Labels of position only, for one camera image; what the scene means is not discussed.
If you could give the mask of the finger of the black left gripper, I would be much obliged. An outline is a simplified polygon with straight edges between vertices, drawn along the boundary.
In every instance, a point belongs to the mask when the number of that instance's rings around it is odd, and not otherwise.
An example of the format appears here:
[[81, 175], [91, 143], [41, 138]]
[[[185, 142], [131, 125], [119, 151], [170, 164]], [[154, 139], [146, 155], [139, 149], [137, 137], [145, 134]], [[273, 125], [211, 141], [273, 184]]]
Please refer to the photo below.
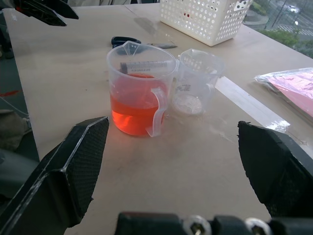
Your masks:
[[15, 0], [14, 8], [20, 13], [34, 17], [51, 26], [67, 26], [67, 24], [41, 0]]
[[48, 0], [47, 6], [59, 15], [68, 19], [79, 19], [76, 12], [64, 0]]

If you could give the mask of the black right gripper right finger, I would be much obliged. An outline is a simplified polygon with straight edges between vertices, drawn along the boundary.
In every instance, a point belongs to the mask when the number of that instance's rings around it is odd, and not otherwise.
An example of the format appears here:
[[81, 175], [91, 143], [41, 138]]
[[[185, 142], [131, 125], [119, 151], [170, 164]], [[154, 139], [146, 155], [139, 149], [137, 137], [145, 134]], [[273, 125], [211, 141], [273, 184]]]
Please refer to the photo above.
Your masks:
[[272, 217], [312, 217], [313, 160], [287, 134], [239, 121], [246, 176]]

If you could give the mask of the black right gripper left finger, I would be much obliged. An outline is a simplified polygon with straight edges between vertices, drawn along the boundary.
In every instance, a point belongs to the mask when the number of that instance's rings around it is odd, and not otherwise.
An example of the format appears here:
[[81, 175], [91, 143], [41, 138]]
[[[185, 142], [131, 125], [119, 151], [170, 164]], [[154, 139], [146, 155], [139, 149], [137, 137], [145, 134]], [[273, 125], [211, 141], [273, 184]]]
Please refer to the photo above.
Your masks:
[[74, 125], [5, 207], [0, 233], [62, 235], [78, 225], [92, 201], [108, 130], [108, 117]]

